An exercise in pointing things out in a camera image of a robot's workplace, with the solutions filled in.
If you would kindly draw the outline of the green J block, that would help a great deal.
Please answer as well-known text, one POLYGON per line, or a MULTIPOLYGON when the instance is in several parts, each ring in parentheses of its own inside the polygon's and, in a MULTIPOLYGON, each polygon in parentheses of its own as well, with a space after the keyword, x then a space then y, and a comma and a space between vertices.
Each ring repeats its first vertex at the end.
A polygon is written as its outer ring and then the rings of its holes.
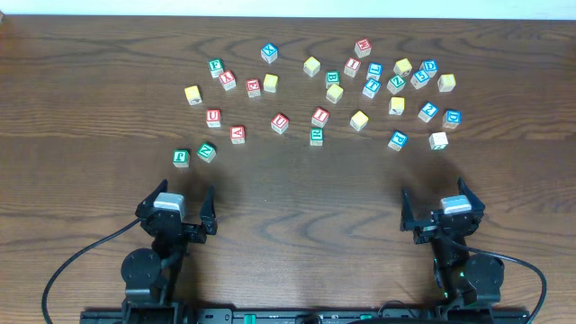
POLYGON ((189 167, 190 166, 190 154, 187 149, 175 149, 172 158, 173 165, 175 167, 189 167))

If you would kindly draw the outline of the blue X block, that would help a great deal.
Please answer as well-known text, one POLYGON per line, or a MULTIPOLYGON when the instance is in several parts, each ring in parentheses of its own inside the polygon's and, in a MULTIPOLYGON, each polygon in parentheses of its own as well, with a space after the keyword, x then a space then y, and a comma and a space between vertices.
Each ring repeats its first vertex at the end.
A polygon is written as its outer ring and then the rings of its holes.
POLYGON ((260 53, 262 59, 268 64, 273 63, 278 58, 278 48, 272 43, 263 46, 260 53))

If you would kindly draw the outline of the blue 5 block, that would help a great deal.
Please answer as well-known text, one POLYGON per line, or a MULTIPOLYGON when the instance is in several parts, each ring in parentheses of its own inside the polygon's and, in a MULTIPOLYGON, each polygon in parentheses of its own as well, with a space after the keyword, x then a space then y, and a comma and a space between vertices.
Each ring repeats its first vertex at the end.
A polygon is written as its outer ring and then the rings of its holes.
POLYGON ((412 75, 410 83, 415 89, 420 89, 425 86, 429 80, 430 76, 424 70, 418 70, 412 75))

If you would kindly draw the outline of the yellow block beside E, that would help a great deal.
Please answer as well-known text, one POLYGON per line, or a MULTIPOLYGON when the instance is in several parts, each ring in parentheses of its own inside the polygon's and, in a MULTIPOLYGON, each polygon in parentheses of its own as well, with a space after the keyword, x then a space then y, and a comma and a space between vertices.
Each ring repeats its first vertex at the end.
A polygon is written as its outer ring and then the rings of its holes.
POLYGON ((277 91, 279 77, 273 74, 266 74, 264 78, 264 90, 269 93, 277 91))

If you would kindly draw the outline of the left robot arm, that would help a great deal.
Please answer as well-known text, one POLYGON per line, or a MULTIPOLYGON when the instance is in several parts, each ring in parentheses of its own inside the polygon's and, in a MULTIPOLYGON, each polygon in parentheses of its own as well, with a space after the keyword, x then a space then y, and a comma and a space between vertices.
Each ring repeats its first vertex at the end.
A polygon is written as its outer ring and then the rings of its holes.
POLYGON ((121 265, 126 283, 122 304, 123 323, 189 323, 194 313, 173 297, 187 246, 204 244, 218 230, 214 188, 207 191, 199 212, 201 222, 184 222, 185 198, 167 191, 167 180, 148 195, 135 215, 153 238, 150 248, 130 252, 121 265))

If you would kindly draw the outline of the red Y block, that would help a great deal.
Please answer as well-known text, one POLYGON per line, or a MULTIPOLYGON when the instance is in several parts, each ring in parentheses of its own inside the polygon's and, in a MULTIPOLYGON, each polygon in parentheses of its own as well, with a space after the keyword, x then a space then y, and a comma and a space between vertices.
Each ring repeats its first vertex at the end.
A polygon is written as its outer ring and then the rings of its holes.
POLYGON ((230 70, 226 70, 219 75, 220 84, 225 91, 229 91, 237 85, 236 78, 230 70))

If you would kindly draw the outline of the blue d block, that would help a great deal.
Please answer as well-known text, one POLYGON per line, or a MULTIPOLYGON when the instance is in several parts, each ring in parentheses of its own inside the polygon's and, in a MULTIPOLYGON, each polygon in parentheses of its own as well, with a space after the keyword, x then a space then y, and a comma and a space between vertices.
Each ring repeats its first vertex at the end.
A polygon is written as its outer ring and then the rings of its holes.
POLYGON ((457 110, 446 110, 443 116, 442 127, 455 129, 462 122, 462 114, 457 110))
POLYGON ((419 69, 432 78, 438 71, 437 62, 434 59, 423 60, 419 69))

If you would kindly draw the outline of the yellow block centre right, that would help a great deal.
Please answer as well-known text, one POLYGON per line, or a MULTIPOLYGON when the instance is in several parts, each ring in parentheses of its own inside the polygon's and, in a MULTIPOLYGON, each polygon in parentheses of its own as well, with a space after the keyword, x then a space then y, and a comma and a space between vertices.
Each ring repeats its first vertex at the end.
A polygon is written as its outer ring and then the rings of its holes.
POLYGON ((369 117, 358 110, 350 119, 350 126, 354 128, 356 131, 361 131, 369 121, 369 117))

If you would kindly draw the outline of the red i block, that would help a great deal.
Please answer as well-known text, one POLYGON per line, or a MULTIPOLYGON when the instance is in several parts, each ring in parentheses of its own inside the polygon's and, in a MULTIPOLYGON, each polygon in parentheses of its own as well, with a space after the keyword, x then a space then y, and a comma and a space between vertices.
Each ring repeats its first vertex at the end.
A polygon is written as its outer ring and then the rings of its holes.
POLYGON ((361 67, 361 61, 355 58, 349 58, 344 67, 344 74, 349 77, 355 77, 361 67))
POLYGON ((311 116, 311 124, 319 128, 324 128, 329 120, 329 112, 322 107, 318 107, 311 116))

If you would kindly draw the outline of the plain wood 7 block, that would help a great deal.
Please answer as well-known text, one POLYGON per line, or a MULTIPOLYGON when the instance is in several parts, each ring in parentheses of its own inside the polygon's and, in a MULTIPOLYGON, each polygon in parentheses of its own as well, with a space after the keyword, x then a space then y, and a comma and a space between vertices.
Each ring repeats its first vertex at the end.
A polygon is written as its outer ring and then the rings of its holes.
POLYGON ((440 150, 448 145, 448 138, 445 132, 435 132, 428 137, 428 142, 432 150, 440 150))

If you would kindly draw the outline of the red A block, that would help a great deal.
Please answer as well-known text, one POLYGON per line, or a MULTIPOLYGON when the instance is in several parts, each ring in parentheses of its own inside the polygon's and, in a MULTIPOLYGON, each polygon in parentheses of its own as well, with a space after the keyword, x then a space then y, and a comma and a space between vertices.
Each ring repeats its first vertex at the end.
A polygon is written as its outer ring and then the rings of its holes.
POLYGON ((233 144, 244 144, 246 142, 245 127, 242 125, 230 128, 230 140, 233 144))

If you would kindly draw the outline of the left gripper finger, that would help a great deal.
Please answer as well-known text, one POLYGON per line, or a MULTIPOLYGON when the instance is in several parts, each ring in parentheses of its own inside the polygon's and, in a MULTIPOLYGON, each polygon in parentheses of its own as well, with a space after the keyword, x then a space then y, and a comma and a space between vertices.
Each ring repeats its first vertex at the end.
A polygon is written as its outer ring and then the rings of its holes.
POLYGON ((149 212, 154 209, 154 201, 158 198, 161 193, 167 191, 167 180, 164 179, 160 182, 155 190, 152 191, 144 200, 142 200, 137 208, 136 212, 149 212))
POLYGON ((202 203, 202 207, 199 212, 199 217, 201 219, 202 225, 206 228, 217 228, 218 223, 216 220, 216 213, 214 208, 214 193, 215 189, 213 186, 208 188, 205 199, 202 203))

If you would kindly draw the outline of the green Z block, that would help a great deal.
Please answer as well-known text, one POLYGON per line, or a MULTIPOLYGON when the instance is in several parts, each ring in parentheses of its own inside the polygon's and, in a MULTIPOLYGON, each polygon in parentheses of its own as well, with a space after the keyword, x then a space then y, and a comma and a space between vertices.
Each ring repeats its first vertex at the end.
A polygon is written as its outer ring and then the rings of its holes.
POLYGON ((395 75, 391 77, 387 84, 387 89, 393 94, 396 95, 400 92, 404 86, 406 85, 406 81, 402 76, 395 75))

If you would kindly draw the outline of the blue P block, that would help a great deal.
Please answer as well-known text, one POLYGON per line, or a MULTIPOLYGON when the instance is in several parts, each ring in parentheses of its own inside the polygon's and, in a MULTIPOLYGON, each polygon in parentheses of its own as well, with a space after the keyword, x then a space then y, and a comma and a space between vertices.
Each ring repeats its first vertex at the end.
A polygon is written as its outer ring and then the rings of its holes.
POLYGON ((408 136, 401 131, 396 130, 388 143, 388 147, 395 150, 400 151, 408 141, 408 136))

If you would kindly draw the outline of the yellow block far left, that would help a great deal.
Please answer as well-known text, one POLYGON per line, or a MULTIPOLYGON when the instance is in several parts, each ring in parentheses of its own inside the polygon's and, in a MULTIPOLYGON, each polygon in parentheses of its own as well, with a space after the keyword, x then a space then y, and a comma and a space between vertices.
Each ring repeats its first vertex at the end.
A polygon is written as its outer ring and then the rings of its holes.
POLYGON ((202 95, 197 85, 187 87, 184 90, 184 94, 190 105, 200 104, 202 102, 202 95))

